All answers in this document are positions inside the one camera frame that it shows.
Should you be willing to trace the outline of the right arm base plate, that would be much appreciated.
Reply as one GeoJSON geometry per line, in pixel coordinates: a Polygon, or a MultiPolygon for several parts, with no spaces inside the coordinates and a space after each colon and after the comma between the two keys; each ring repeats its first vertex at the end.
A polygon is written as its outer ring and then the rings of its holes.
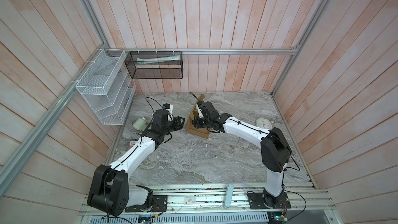
{"type": "Polygon", "coordinates": [[[247,191],[246,196],[250,205],[250,209],[289,209],[291,203],[288,195],[283,190],[277,197],[272,196],[265,189],[263,192],[247,191]]]}

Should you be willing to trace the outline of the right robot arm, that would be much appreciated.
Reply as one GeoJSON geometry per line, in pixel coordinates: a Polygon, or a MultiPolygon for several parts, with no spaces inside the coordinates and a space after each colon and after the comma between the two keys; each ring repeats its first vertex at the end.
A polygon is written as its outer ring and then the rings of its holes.
{"type": "Polygon", "coordinates": [[[218,113],[210,102],[196,103],[198,115],[192,124],[196,129],[205,128],[210,132],[221,132],[238,136],[261,150],[261,159],[267,168],[267,181],[264,200],[274,204],[284,193],[285,169],[292,153],[285,136],[279,128],[260,128],[233,117],[228,113],[218,113]]]}

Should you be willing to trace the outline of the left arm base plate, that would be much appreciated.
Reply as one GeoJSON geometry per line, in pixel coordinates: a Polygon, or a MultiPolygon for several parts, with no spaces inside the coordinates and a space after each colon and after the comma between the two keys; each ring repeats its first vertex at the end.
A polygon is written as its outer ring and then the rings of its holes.
{"type": "Polygon", "coordinates": [[[153,190],[139,186],[129,190],[129,200],[125,212],[165,212],[167,210],[167,195],[155,195],[153,190]]]}

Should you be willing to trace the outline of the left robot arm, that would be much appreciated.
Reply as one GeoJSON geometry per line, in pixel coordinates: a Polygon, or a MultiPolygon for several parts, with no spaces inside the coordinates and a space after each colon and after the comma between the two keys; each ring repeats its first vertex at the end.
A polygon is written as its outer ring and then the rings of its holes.
{"type": "Polygon", "coordinates": [[[129,178],[138,166],[161,144],[172,138],[172,132],[183,128],[185,119],[173,116],[173,105],[164,104],[153,113],[150,125],[142,132],[137,143],[110,165],[100,165],[94,172],[87,204],[105,212],[119,216],[127,207],[137,207],[141,211],[153,206],[153,191],[145,186],[129,188],[129,178]]]}

